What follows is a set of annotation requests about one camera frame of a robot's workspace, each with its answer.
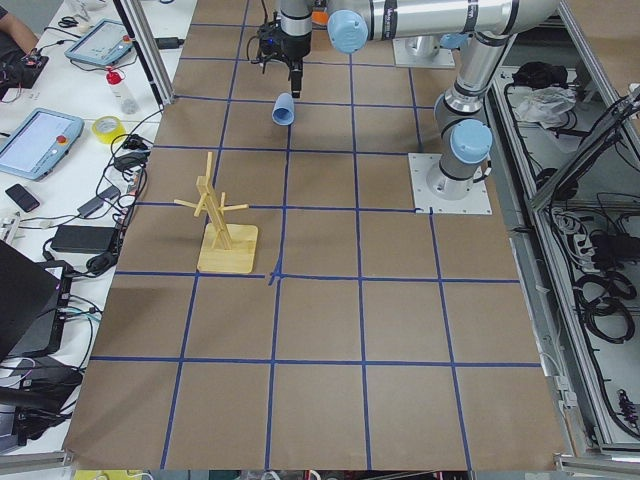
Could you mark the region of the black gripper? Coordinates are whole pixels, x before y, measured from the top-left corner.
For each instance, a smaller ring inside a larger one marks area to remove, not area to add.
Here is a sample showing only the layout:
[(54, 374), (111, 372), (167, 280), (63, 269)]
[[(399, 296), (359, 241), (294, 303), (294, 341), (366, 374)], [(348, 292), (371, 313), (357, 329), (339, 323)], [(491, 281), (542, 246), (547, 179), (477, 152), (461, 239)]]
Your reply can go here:
[(291, 95), (299, 98), (302, 91), (303, 59), (311, 50), (311, 15), (300, 17), (274, 14), (271, 19), (264, 19), (255, 38), (258, 40), (258, 48), (250, 62), (259, 64), (262, 73), (266, 72), (270, 61), (284, 63), (289, 68)]

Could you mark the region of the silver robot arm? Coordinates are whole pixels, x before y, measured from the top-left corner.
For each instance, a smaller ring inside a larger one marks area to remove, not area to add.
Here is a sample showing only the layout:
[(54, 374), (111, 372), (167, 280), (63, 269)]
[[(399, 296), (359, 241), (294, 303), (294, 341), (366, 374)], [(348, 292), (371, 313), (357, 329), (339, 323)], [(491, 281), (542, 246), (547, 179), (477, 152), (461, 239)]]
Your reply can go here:
[[(302, 89), (303, 59), (311, 51), (313, 1), (280, 1), (272, 19), (258, 29), (251, 59), (265, 67), (278, 61), (289, 69), (291, 94)], [(343, 54), (368, 41), (471, 34), (454, 86), (445, 95), (457, 112), (479, 109), (512, 36), (536, 27), (554, 13), (556, 1), (328, 1), (327, 33)]]
[(434, 116), (443, 150), (427, 183), (444, 200), (465, 198), (489, 155), (493, 135), (481, 120), (483, 100), (511, 43), (510, 35), (474, 33), (462, 52), (454, 83), (436, 101)]

